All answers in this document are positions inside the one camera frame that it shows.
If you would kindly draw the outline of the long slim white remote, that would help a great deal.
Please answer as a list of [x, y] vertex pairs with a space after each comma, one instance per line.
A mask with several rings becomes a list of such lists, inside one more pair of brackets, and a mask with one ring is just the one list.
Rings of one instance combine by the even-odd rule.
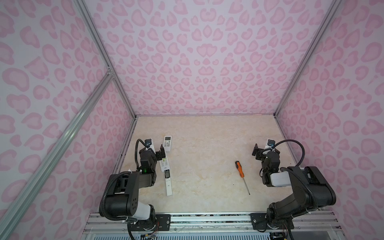
[[172, 196], [173, 190], [172, 190], [172, 180], [171, 180], [170, 169], [165, 170], [165, 181], [166, 181], [167, 196], [168, 197]]

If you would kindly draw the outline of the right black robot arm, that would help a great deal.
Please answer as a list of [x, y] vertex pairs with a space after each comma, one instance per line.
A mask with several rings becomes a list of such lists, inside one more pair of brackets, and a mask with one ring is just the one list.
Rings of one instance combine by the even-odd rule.
[[[277, 147], [288, 142], [297, 144], [302, 155], [295, 166], [282, 167]], [[264, 233], [269, 229], [286, 229], [291, 233], [294, 218], [336, 203], [335, 191], [320, 170], [313, 166], [301, 167], [305, 154], [304, 146], [297, 140], [284, 140], [278, 143], [268, 140], [264, 148], [254, 146], [252, 155], [261, 162], [259, 176], [262, 183], [270, 188], [291, 187], [293, 191], [283, 200], [271, 203], [265, 216], [252, 214], [254, 230]]]

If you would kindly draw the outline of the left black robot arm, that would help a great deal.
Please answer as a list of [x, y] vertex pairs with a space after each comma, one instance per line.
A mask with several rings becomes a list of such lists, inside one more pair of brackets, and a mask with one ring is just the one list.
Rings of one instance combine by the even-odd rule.
[[139, 200], [139, 191], [155, 185], [156, 167], [164, 148], [156, 151], [152, 139], [138, 139], [135, 144], [136, 171], [112, 174], [99, 205], [99, 213], [110, 221], [123, 221], [129, 227], [134, 225], [145, 231], [153, 231], [159, 225], [155, 208]]

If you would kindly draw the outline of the orange handled screwdriver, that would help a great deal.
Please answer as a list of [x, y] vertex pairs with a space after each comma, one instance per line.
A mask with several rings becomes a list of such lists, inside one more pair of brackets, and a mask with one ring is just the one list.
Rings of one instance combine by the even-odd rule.
[[250, 193], [250, 191], [249, 191], [248, 185], [247, 185], [246, 180], [245, 180], [245, 174], [244, 174], [244, 172], [243, 172], [242, 165], [241, 165], [241, 163], [240, 163], [239, 161], [235, 161], [235, 165], [236, 165], [236, 168], [237, 168], [237, 170], [238, 170], [238, 172], [239, 172], [239, 174], [240, 174], [241, 179], [243, 180], [243, 182], [244, 182], [244, 184], [245, 184], [245, 187], [246, 187], [246, 189], [247, 189], [247, 192], [248, 192], [248, 194], [250, 195], [251, 193]]

